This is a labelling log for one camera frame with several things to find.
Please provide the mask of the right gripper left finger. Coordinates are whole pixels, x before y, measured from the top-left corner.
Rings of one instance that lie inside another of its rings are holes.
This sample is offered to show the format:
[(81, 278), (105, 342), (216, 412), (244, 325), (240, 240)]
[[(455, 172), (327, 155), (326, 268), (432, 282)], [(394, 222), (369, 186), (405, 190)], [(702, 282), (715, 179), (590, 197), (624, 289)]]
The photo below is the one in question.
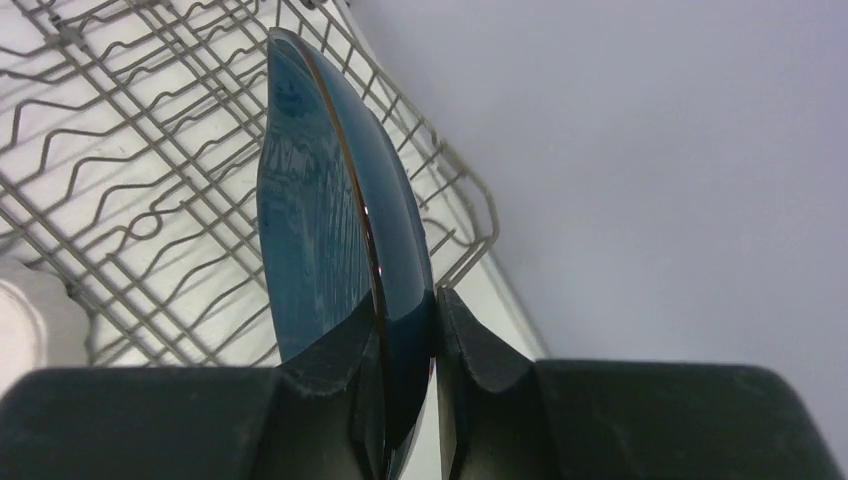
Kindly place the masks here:
[(370, 297), (274, 368), (62, 368), (1, 403), (5, 479), (378, 479)]

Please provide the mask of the white scalloped black-rimmed dish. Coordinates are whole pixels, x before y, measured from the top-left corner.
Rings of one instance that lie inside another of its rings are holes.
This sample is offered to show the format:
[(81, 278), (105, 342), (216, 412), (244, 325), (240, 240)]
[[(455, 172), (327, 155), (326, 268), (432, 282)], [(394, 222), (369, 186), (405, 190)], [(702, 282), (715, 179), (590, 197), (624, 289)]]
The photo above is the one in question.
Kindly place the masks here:
[(91, 322), (55, 275), (1, 260), (1, 392), (28, 373), (89, 364)]

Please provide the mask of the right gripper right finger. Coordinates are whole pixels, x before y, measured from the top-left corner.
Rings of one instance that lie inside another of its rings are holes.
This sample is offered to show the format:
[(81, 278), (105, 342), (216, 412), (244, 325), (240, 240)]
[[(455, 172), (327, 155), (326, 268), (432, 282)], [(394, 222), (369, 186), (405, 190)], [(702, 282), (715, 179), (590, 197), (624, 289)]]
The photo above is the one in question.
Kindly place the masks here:
[(754, 366), (531, 360), (442, 288), (446, 479), (839, 479), (798, 394)]

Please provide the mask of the blue leaf-shaped plate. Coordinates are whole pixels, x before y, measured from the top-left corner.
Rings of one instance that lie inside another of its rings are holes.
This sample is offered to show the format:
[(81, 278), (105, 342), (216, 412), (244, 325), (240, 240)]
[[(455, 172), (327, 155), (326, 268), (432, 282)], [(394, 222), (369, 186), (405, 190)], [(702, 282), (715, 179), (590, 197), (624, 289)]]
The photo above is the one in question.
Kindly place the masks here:
[(402, 473), (434, 351), (435, 285), (423, 222), (384, 127), (296, 33), (268, 33), (257, 230), (279, 356), (354, 317), (377, 347), (387, 431), (382, 473)]

